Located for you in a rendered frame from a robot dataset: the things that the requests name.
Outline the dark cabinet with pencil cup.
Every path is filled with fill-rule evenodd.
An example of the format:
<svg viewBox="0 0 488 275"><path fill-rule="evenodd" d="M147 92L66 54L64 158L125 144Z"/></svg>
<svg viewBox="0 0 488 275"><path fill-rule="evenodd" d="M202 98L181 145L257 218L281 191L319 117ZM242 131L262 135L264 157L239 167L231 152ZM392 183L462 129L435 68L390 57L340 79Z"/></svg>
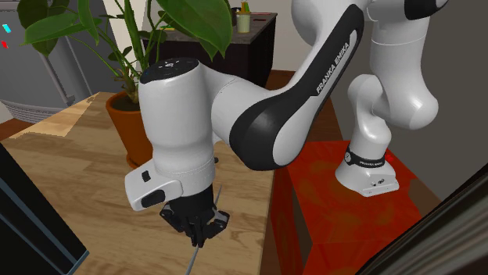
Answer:
<svg viewBox="0 0 488 275"><path fill-rule="evenodd" d="M240 34L234 27L225 56L217 53L212 59L196 39L170 30L166 41L152 48L149 64L155 63L156 58L194 58L213 70L241 77L263 88L273 66L277 15L276 12L253 13L249 32Z"/></svg>

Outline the black flat panel blue edge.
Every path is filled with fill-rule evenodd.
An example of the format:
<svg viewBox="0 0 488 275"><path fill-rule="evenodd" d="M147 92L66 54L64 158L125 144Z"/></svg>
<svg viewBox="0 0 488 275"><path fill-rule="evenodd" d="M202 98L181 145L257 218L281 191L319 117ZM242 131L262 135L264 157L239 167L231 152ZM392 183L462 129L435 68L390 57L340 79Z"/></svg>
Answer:
<svg viewBox="0 0 488 275"><path fill-rule="evenodd" d="M0 275L74 275L88 255L0 143Z"/></svg>

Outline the dark brown wooden frame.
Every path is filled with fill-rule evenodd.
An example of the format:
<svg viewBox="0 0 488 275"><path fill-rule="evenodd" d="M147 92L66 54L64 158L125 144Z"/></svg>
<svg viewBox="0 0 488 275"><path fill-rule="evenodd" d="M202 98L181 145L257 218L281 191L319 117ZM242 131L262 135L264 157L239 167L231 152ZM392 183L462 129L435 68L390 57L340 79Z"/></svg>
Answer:
<svg viewBox="0 0 488 275"><path fill-rule="evenodd" d="M488 275L488 163L355 275Z"/></svg>

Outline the green plant in orange pot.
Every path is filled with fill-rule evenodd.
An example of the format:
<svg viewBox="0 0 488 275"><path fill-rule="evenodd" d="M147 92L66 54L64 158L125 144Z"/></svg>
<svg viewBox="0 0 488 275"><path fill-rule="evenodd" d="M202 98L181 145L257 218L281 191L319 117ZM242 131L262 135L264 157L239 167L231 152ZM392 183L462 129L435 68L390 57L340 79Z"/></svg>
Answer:
<svg viewBox="0 0 488 275"><path fill-rule="evenodd" d="M157 51L167 39L166 30L173 27L183 34L195 38L210 58L223 55L231 43L232 20L228 0L149 0L161 7L157 20L150 20L149 30L140 30L130 0L118 5L119 13L114 17L123 20L131 39L130 46L120 49L109 38L108 14L94 17L90 0L77 0L77 9L69 7L70 0L20 0L17 12L24 28L25 45L43 56L49 56L61 37L73 37L86 31L96 41L105 41L111 53L103 60L106 66L112 61L118 68L110 67L113 79L122 83L121 92L106 101L106 109L127 150L127 163L136 168L149 161L153 147L146 137L139 108L138 83L142 71L149 67L149 56Z"/></svg>

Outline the grey refrigerator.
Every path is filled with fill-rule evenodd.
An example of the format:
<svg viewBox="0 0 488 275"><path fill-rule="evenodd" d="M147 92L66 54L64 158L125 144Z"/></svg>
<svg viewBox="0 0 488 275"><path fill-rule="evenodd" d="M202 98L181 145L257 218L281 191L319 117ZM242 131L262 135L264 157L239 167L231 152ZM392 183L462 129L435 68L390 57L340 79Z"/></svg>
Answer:
<svg viewBox="0 0 488 275"><path fill-rule="evenodd" d="M0 102L14 118L37 123L100 91L120 90L110 46L86 31L59 38L47 57L25 45L19 1L0 0Z"/></svg>

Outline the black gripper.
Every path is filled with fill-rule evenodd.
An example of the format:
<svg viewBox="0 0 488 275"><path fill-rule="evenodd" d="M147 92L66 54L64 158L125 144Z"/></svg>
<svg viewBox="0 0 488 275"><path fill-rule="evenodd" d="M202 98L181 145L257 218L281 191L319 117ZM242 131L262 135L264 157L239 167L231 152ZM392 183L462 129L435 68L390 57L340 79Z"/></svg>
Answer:
<svg viewBox="0 0 488 275"><path fill-rule="evenodd" d="M194 247L202 248L205 240L226 229L230 215L214 208L214 190L210 185L198 194L180 197L166 203L160 216L178 233L184 232ZM188 217L201 218L197 237L196 227Z"/></svg>

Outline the red robot stand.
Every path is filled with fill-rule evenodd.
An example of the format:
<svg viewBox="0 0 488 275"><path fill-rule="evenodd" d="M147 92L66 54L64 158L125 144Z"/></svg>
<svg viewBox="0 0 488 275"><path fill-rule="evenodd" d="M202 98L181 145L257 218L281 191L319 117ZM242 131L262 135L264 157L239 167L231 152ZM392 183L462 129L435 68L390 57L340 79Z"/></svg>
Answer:
<svg viewBox="0 0 488 275"><path fill-rule="evenodd" d="M392 153L397 191L366 198L335 171L347 141L308 142L274 172L271 222L282 275L355 275L421 218L409 196L416 176Z"/></svg>

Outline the thin grey pointed utensil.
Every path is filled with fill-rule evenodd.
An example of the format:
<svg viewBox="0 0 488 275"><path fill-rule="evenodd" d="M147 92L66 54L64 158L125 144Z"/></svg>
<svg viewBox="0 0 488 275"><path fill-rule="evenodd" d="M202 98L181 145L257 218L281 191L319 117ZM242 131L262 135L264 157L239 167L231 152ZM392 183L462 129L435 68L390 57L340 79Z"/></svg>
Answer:
<svg viewBox="0 0 488 275"><path fill-rule="evenodd" d="M215 205L217 205L217 203L218 203L218 200L219 200L219 197L220 197L220 194L221 194L221 189L222 189L222 185L219 187L217 196L215 197L215 200L214 200L214 204ZM193 268L193 265L194 265L194 262L196 260L196 256L198 254L199 249L200 249L200 247L197 245L196 248L195 248L195 251L192 254L191 259L189 260L188 267L187 267L187 269L185 271L185 275L190 275L190 273L192 271L192 268Z"/></svg>

